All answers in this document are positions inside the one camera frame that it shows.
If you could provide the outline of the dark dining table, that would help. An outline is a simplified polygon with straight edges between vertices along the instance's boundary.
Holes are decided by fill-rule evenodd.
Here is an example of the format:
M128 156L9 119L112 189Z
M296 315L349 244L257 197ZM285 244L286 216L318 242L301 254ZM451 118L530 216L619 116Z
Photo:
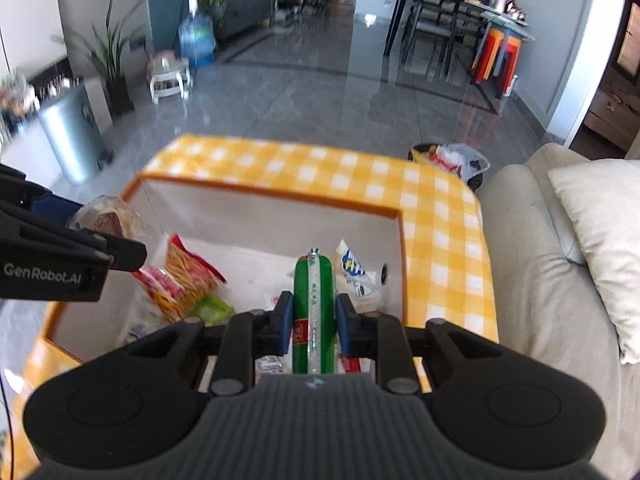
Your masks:
M444 57L450 60L456 41L470 32L466 26L470 21L477 22L471 82L478 86L496 78L498 96L502 98L515 80L523 44L535 37L524 22L480 0L396 0L383 55L386 58L390 55L396 38L400 37L400 57L405 61L416 43L416 34L423 32L445 41Z

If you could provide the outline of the silver pedal trash bin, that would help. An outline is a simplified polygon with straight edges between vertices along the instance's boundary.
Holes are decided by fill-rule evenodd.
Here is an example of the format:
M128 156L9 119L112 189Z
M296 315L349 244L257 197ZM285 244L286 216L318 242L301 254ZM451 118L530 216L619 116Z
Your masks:
M94 179L112 162L84 84L44 102L38 119L62 174L73 184Z

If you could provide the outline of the red Mimi fries bag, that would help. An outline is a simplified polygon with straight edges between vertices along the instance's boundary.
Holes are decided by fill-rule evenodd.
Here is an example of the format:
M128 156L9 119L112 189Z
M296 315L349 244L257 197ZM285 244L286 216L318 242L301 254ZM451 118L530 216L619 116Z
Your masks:
M168 236L162 266L142 266L132 275L169 323L185 318L199 301L227 283L217 268L190 252L176 233Z

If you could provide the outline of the green label nut packet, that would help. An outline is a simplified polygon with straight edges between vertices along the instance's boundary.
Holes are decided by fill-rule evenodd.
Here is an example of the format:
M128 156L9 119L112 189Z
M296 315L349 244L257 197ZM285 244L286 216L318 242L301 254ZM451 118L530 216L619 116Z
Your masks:
M189 312L190 318L200 318L206 327L227 324L235 310L214 295L202 297Z

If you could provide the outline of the potted green plant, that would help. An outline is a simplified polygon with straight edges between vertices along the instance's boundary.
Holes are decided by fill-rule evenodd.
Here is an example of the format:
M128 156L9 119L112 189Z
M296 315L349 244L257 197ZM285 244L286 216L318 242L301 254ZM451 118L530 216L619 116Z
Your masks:
M116 117L134 110L122 68L122 52L131 40L140 39L146 33L144 25L127 29L128 22L145 3L146 0L138 0L121 18L113 18L114 0L108 0L102 32L96 24L91 24L92 41L72 28L67 29L64 36L50 36L52 41L62 44L67 50L80 52L92 65L104 82L108 104Z

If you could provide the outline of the orange red stacked stools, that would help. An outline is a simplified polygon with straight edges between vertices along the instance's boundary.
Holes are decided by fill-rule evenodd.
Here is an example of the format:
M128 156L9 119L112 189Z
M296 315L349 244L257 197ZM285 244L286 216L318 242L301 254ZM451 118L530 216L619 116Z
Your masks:
M497 81L496 98L506 98L516 81L524 38L511 29L488 25L471 65L472 84Z

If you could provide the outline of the orange cardboard box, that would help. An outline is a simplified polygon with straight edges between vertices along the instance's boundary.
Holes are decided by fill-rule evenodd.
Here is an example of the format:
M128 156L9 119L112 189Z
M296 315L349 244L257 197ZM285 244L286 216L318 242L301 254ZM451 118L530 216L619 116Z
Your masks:
M159 176L138 177L124 200L151 227L146 261L162 264L168 236L179 235L226 278L216 293L235 311L269 309L270 298L292 289L299 257L311 248L331 257L345 242L373 275L381 311L406 316L405 244L396 208ZM131 275L112 272L99 301L51 304L41 338L68 370L117 348L148 302Z

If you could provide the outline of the small clear red snack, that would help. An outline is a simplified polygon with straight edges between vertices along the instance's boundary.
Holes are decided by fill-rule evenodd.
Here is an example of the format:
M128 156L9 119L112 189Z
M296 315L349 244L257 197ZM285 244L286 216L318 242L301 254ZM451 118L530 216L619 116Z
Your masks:
M81 206L66 226L87 240L113 250L142 245L155 236L155 229L124 200L102 195Z

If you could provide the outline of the white blue logo snack bag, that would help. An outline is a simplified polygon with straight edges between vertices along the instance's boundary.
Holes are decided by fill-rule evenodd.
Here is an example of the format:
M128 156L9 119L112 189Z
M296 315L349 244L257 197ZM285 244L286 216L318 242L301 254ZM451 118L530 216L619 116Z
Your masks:
M335 291L349 296L357 312L378 310L382 297L374 281L344 240L341 240L333 254Z

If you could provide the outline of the green sausage stick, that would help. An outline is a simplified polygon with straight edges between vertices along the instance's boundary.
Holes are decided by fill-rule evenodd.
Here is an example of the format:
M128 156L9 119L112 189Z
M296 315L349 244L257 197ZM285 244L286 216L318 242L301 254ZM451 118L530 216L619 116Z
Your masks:
M294 269L294 374L336 372L336 319L332 263L318 248L300 257Z

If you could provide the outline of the beige sofa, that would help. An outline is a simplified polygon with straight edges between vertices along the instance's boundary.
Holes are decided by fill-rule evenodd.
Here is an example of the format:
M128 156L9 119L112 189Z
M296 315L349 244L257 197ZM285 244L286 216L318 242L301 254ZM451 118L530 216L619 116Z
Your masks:
M639 367L620 360L617 334L553 191L552 169L582 155L550 143L485 182L477 195L505 346L582 380L606 411L591 463L611 479L639 473Z

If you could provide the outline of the white tv cabinet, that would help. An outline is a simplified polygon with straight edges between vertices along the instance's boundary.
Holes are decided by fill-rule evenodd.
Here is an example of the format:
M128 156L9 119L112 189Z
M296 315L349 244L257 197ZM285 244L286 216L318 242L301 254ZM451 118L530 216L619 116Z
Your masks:
M60 164L38 119L29 122L2 148L1 162L46 188L62 178Z

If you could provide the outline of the white cushion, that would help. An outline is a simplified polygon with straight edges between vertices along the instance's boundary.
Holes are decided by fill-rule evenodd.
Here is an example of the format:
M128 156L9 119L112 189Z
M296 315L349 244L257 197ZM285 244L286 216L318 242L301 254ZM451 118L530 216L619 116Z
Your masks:
M600 159L552 169L560 200L615 326L620 362L639 362L639 162Z

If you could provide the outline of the clear white candy packet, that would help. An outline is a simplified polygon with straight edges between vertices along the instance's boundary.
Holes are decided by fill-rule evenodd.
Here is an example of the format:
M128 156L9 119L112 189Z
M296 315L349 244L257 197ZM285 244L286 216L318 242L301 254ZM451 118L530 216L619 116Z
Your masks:
M116 338L115 347L120 348L131 344L161 330L166 325L167 320L162 311L149 297L134 294L134 299L122 322L122 329Z

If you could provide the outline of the blue water jug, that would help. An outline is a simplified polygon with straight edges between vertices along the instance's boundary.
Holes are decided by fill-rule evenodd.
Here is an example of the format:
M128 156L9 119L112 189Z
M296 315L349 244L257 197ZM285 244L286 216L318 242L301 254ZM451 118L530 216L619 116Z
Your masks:
M178 28L180 54L191 68L215 62L216 39L212 19L198 10L198 0L188 0L188 15Z

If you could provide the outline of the black bin with bag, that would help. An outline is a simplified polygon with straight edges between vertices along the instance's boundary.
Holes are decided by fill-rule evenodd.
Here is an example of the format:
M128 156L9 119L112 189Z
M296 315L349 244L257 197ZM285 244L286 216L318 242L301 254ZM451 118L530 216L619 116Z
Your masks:
M491 167L481 152L463 143L416 144L408 151L407 159L454 174L473 192L483 184L484 174Z

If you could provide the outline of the yellow checkered tablecloth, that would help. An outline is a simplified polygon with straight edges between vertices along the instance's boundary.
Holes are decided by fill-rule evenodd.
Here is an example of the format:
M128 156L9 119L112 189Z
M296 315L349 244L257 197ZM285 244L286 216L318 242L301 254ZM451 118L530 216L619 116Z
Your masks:
M446 333L485 344L497 340L480 203L452 174L322 146L180 136L134 180L151 176L396 208L407 285L406 316L399 319L413 363L430 340ZM294 374L291 333L285 356L255 362L253 388L211 394L217 358L209 354L210 327L188 313L68 370L42 340L41 330L25 370L30 391L18 400L13 466L20 477L457 479L496 474L495 467L450 443L435 425L425 404L423 372L417 370L419 393L381 389L372 361L346 358L337 328L334 374Z

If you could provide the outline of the black dining chair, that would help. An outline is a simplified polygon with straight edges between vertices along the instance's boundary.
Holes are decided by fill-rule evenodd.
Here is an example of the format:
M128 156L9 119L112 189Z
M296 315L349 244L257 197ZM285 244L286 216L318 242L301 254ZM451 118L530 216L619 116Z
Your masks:
M441 39L440 62L445 75L449 74L454 43L458 34L460 6L465 0L416 0L408 16L402 35L400 62L405 64L413 54L419 32Z

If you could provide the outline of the small white rolling stool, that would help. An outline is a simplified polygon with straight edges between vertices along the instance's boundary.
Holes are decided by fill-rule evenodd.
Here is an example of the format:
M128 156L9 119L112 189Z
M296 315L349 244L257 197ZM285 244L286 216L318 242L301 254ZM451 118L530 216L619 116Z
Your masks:
M146 79L154 105L160 104L160 99L176 94L183 101L190 99L193 87L190 62L177 58L174 51L153 54L146 66Z

